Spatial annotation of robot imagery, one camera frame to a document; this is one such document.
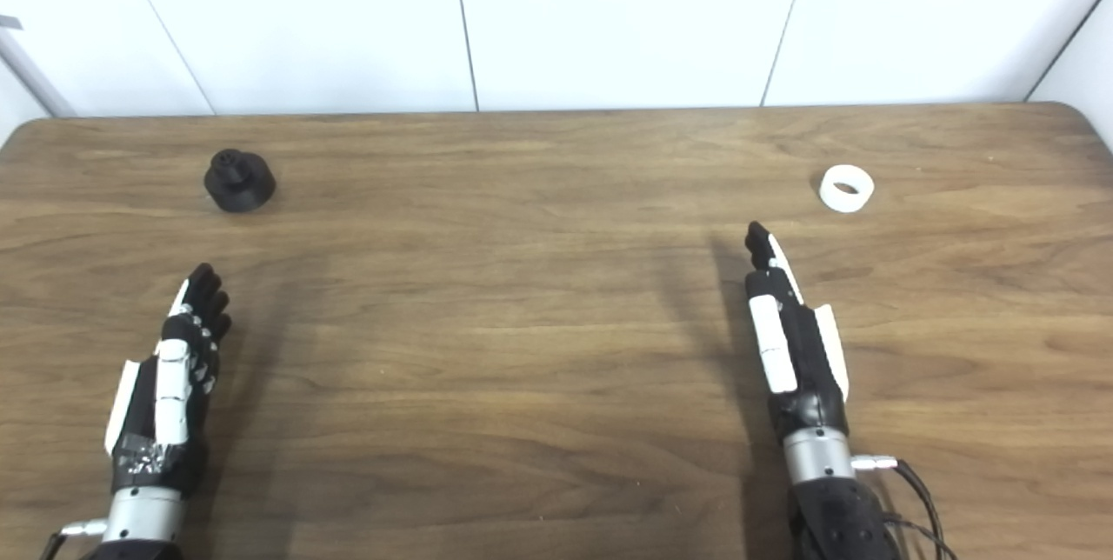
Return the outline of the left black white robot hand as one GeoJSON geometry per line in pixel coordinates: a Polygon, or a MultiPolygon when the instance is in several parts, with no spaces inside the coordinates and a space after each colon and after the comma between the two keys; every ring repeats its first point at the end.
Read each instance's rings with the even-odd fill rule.
{"type": "Polygon", "coordinates": [[[149,357],[124,363],[104,445],[111,491],[170,489],[195,494],[210,464],[205,425],[233,325],[230,298],[210,263],[183,281],[149,357]]]}

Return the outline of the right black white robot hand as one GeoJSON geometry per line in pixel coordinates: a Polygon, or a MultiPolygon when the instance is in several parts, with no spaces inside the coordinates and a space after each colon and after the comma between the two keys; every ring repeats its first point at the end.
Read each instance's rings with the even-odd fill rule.
{"type": "Polygon", "coordinates": [[[830,307],[804,302],[782,247],[762,223],[749,223],[743,247],[754,266],[743,289],[776,438],[807,429],[848,436],[845,358],[830,307]]]}

